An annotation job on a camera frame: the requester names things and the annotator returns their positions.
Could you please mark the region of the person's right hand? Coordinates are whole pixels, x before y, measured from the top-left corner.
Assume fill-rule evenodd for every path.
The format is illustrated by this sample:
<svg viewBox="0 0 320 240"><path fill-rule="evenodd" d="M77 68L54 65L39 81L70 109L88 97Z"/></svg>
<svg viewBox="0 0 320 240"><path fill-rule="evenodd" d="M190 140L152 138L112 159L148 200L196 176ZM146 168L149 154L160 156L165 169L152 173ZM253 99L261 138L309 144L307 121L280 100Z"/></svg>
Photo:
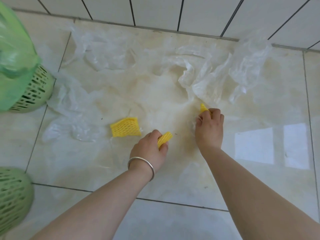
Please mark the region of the person's right hand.
<svg viewBox="0 0 320 240"><path fill-rule="evenodd" d="M224 115L220 125L196 125L195 141L201 152L208 149L221 149L223 141Z"/></svg>

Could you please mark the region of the person's left hand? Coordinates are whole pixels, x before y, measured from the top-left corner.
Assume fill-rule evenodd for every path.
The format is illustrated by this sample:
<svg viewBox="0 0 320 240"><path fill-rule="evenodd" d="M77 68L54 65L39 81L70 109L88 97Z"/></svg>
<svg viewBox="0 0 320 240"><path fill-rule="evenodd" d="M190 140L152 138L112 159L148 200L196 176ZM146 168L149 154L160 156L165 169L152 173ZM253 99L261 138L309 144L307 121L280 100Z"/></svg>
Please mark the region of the person's left hand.
<svg viewBox="0 0 320 240"><path fill-rule="evenodd" d="M166 157L162 157L159 153L157 144L160 136L161 132L155 129L141 138L131 150L129 166L147 166L147 169L151 169L151 165L157 173L166 160Z"/></svg>

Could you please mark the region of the person's left forearm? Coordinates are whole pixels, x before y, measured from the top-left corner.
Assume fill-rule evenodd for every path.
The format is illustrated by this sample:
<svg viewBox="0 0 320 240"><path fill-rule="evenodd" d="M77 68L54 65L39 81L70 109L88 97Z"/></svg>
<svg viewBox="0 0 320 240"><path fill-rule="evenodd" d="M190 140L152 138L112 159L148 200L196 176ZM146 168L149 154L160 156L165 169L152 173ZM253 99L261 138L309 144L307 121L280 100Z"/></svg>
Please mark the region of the person's left forearm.
<svg viewBox="0 0 320 240"><path fill-rule="evenodd" d="M50 222L30 240L112 240L142 189L151 181L153 167L129 169L94 191Z"/></svg>

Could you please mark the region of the person's right forearm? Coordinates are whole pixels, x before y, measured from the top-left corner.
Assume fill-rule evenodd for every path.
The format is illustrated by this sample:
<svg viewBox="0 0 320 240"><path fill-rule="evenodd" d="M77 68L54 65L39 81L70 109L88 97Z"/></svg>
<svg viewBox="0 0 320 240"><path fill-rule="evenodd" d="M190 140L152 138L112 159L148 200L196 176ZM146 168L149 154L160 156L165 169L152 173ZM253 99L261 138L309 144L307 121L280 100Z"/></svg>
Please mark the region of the person's right forearm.
<svg viewBox="0 0 320 240"><path fill-rule="evenodd" d="M320 240L320 224L222 149L199 147L243 240Z"/></svg>

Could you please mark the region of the clear crumpled plastic bag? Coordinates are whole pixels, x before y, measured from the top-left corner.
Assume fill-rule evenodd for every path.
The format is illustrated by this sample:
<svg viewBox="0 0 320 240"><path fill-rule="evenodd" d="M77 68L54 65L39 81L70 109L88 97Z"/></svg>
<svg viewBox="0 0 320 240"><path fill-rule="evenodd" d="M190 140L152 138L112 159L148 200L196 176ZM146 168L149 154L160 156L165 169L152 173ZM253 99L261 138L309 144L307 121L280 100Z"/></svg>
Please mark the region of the clear crumpled plastic bag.
<svg viewBox="0 0 320 240"><path fill-rule="evenodd" d="M126 70L136 64L142 53L138 40L128 32L115 29L84 31L75 24L69 24L66 30L71 32L75 48L63 66L84 60L95 71Z"/></svg>
<svg viewBox="0 0 320 240"><path fill-rule="evenodd" d="M229 96L229 101L234 103L257 85L271 49L270 41L258 32L240 39L233 52L216 44L184 45L168 51L157 72L162 74L174 66L184 68L178 83L186 90L188 100L198 98L210 106L220 102L223 86L231 78L237 84Z"/></svg>
<svg viewBox="0 0 320 240"><path fill-rule="evenodd" d="M54 72L56 78L48 107L58 113L42 134L44 143L71 137L81 142L110 141L110 130L103 124L98 107L103 90L87 92L80 81L64 72Z"/></svg>

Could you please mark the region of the green perforated waste basket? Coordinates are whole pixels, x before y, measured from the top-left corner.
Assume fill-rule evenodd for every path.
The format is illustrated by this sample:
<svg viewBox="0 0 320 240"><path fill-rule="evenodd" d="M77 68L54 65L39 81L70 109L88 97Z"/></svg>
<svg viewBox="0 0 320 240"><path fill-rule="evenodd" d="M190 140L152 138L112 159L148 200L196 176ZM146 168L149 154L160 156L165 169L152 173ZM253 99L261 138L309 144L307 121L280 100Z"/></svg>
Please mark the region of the green perforated waste basket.
<svg viewBox="0 0 320 240"><path fill-rule="evenodd" d="M0 237L26 218L33 200L34 187L25 171L0 167Z"/></svg>
<svg viewBox="0 0 320 240"><path fill-rule="evenodd" d="M54 83L55 78L51 73L43 65L38 65L24 94L9 109L9 112L29 113L37 110L50 99Z"/></svg>

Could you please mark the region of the green plastic bin liner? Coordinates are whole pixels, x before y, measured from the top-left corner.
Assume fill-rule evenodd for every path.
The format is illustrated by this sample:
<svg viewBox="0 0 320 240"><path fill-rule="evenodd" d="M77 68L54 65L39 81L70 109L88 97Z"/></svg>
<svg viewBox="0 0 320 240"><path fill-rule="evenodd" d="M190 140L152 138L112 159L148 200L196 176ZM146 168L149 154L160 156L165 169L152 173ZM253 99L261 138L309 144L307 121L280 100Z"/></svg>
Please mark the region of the green plastic bin liner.
<svg viewBox="0 0 320 240"><path fill-rule="evenodd" d="M15 12L0 1L0 111L24 94L40 64L34 44Z"/></svg>

